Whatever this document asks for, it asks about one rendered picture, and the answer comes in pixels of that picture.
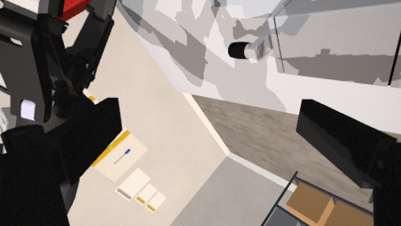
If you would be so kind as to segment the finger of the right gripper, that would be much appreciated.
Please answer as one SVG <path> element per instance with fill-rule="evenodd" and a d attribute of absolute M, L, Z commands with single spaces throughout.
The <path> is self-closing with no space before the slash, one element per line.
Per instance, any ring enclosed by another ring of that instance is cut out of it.
<path fill-rule="evenodd" d="M 91 0 L 90 5 L 86 4 L 85 7 L 89 14 L 73 46 L 66 48 L 67 54 L 82 58 L 87 64 L 87 69 L 81 80 L 84 89 L 87 89 L 90 83 L 95 80 L 100 59 L 114 26 L 112 16 L 116 1 Z"/>
<path fill-rule="evenodd" d="M 4 0 L 0 74 L 10 95 L 11 115 L 46 123 L 54 106 L 50 76 L 66 81 L 71 95 L 82 92 L 62 39 L 69 23 L 56 18 L 62 17 L 64 4 L 65 0 Z"/>

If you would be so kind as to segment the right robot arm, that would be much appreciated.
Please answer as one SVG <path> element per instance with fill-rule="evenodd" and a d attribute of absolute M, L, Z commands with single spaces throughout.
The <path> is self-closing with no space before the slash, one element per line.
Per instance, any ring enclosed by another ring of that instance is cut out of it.
<path fill-rule="evenodd" d="M 2 76 L 0 74 L 0 91 L 9 95 L 9 92 L 6 88 L 5 82 L 2 80 Z M 1 132 L 12 129 L 16 127 L 17 117 L 15 115 L 11 115 L 9 112 L 10 107 L 2 107 L 0 108 L 0 129 Z M 2 143 L 0 143 L 0 154 L 6 153 L 6 149 Z M 66 212 L 68 214 L 77 194 L 77 188 L 79 185 L 80 179 L 78 179 L 75 184 L 71 188 L 61 188 L 62 196 L 66 205 Z"/>

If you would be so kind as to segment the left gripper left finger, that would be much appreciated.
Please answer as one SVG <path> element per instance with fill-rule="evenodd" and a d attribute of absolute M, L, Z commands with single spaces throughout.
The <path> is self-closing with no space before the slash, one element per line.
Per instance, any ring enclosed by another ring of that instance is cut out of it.
<path fill-rule="evenodd" d="M 121 132 L 118 97 L 46 133 L 37 124 L 2 132 L 0 226 L 70 226 L 60 188 L 72 187 Z"/>

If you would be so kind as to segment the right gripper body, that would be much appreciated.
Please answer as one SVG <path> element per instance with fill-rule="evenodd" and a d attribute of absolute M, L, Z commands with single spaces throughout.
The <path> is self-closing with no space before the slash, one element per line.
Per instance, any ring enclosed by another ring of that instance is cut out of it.
<path fill-rule="evenodd" d="M 81 82 L 87 69 L 85 60 L 70 54 L 67 54 L 67 56 L 70 66 L 77 71 L 78 80 Z M 80 96 L 74 96 L 70 94 L 66 81 L 52 76 L 50 76 L 50 79 L 51 88 L 55 91 L 53 95 L 54 106 L 51 109 L 50 119 L 46 123 L 43 123 L 17 116 L 16 127 L 39 124 L 43 126 L 44 132 L 46 133 L 95 105 L 93 101 L 83 93 L 84 89 L 82 89 Z"/>

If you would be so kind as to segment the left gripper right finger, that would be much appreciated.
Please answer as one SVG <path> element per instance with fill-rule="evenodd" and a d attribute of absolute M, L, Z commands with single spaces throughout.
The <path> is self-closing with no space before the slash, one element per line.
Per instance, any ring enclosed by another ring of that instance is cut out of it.
<path fill-rule="evenodd" d="M 313 99 L 296 132 L 361 189 L 373 189 L 373 226 L 401 226 L 401 141 Z"/>

